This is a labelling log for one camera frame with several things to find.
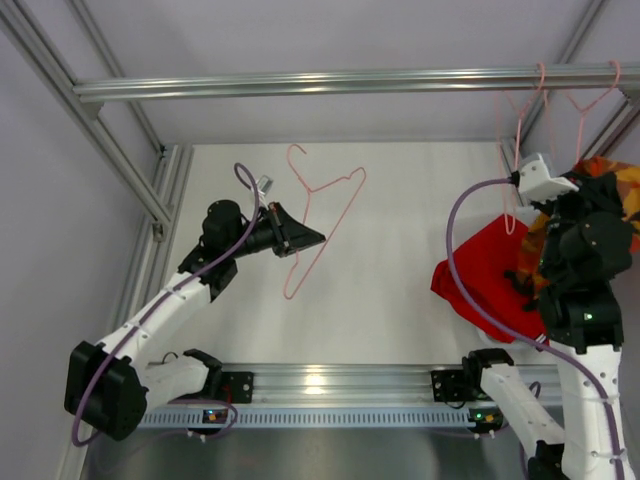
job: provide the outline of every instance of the metal plate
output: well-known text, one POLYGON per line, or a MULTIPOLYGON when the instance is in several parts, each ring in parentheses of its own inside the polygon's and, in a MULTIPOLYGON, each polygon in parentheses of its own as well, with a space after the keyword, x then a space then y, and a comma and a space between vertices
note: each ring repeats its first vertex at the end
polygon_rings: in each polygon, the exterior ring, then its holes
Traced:
MULTIPOLYGON (((225 372, 254 373, 253 405, 279 407, 437 406, 432 372, 455 365, 258 365, 225 364, 225 372)), ((542 384, 545 406, 562 404, 555 365, 521 366, 526 384, 542 384)), ((473 402, 469 406, 492 405, 473 402)))
POLYGON ((444 403, 475 400, 473 389, 464 382, 464 372, 460 369, 432 371, 433 400, 444 403))
POLYGON ((222 389, 235 403, 251 403, 253 396, 252 372, 222 372, 222 389))
MULTIPOLYGON (((233 428, 472 427, 469 409, 448 407, 268 408, 239 406, 233 428)), ((205 420, 206 407, 172 406, 147 413, 139 428, 220 428, 205 420)))

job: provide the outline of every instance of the aluminum rail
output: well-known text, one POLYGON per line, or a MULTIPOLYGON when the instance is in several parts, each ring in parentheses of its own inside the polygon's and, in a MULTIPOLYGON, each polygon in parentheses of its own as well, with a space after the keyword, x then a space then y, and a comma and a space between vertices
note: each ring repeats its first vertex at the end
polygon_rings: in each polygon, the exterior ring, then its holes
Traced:
POLYGON ((26 5, 19 0, 0 2, 0 28, 145 211, 168 227, 171 216, 167 207, 123 152, 105 123, 92 115, 73 93, 73 73, 26 5))
POLYGON ((625 95, 611 113, 604 128, 582 154, 583 158, 608 157, 640 121, 640 96, 625 95))
MULTIPOLYGON (((236 404, 239 428, 426 428, 468 427, 468 402, 454 410, 434 401, 431 372, 460 365, 268 365, 225 364, 224 371, 251 371, 253 398, 236 404)), ((555 365, 519 366, 525 383, 542 385, 545 407, 562 405, 555 365)), ((208 402, 171 404, 145 415, 138 428, 211 428, 203 423, 208 402)))
MULTIPOLYGON (((610 64, 549 65, 547 89, 606 88, 615 78, 610 64)), ((391 92, 527 90, 540 81, 537 66, 431 70, 258 73, 196 78, 80 80, 80 101, 109 102, 169 98, 225 98, 391 92)), ((640 86, 640 63, 623 64, 618 85, 640 86)))
MULTIPOLYGON (((67 0, 67 5, 75 15, 78 24, 84 30, 90 43, 93 45, 107 72, 112 77, 125 77, 126 75, 124 74, 120 62, 118 62, 118 59, 107 43, 102 30, 91 14, 85 0, 67 0)), ((155 132, 153 125, 151 125, 149 117, 147 117, 142 107, 137 103, 132 102, 128 105, 128 108, 138 122, 140 129, 147 137, 151 148, 153 148, 158 155, 162 154, 163 146, 158 139, 158 135, 155 132)))

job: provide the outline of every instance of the horizontal metal bar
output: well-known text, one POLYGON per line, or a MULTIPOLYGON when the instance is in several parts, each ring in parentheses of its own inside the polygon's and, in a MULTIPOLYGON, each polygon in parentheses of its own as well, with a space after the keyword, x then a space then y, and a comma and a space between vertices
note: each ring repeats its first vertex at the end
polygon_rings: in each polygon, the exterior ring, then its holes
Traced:
MULTIPOLYGON (((269 365, 225 364, 225 372, 254 373, 252 405, 262 408, 433 407, 431 372, 460 365, 269 365)), ((526 384, 542 385, 545 406, 562 404, 555 365, 519 366, 526 384)), ((491 402, 469 402, 488 406, 491 402)))
MULTIPOLYGON (((610 64, 549 65, 548 89, 611 86, 610 64)), ((328 73, 258 73, 200 78, 110 79, 79 81, 74 91, 83 102, 167 98, 223 98, 384 92, 456 92, 523 90, 537 87, 536 66, 328 73)), ((640 85, 640 63, 622 65, 619 85, 640 85)))
POLYGON ((27 7, 18 0, 0 2, 0 27, 79 126, 98 153, 154 219, 168 225, 168 209, 150 182, 124 154, 106 125, 86 111, 73 92, 73 74, 27 7))

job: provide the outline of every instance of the black mounting bracket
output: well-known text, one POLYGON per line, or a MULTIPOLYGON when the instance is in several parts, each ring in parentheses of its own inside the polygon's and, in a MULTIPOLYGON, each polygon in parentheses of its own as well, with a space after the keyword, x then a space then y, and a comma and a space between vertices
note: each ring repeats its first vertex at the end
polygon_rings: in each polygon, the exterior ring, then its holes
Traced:
POLYGON ((246 404, 253 399, 253 372, 222 372, 217 400, 246 404))
POLYGON ((464 370, 432 370, 433 400, 442 403, 470 402, 476 399, 466 379, 464 370))
POLYGON ((538 440, 536 454, 527 462, 530 480, 569 480, 562 473, 564 444, 547 445, 538 440))

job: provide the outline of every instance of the white backdrop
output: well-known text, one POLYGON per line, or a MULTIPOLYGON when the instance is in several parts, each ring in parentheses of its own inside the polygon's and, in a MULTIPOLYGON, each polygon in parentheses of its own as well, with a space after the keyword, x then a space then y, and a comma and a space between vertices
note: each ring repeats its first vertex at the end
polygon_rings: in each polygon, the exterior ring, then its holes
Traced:
MULTIPOLYGON (((128 76, 551 61, 586 0, 88 0, 128 76)), ((493 96, 146 102, 165 141, 491 138, 493 96)), ((505 115, 513 118, 505 106, 505 115)))
MULTIPOLYGON (((238 260, 238 275, 225 292, 198 312, 165 351, 199 348, 225 362, 249 363, 458 363, 483 344, 473 325, 431 292, 436 265, 445 259, 449 211, 471 184, 499 177, 493 143, 305 144, 294 151, 312 186, 363 166, 367 180, 344 222, 293 300, 282 288, 293 258, 262 252, 238 260)), ((207 207, 237 201, 246 215, 250 195, 234 178, 241 161, 275 179, 269 201, 280 201, 296 219, 306 195, 285 161, 287 145, 196 147, 180 210, 169 272, 176 270, 201 235, 207 207)), ((313 197, 308 225, 328 235, 361 179, 337 184, 313 197)), ((500 188, 474 194, 456 222, 462 242, 496 218, 500 188)), ((301 254, 289 292, 317 248, 301 254)), ((541 363, 533 349, 516 361, 541 363)))

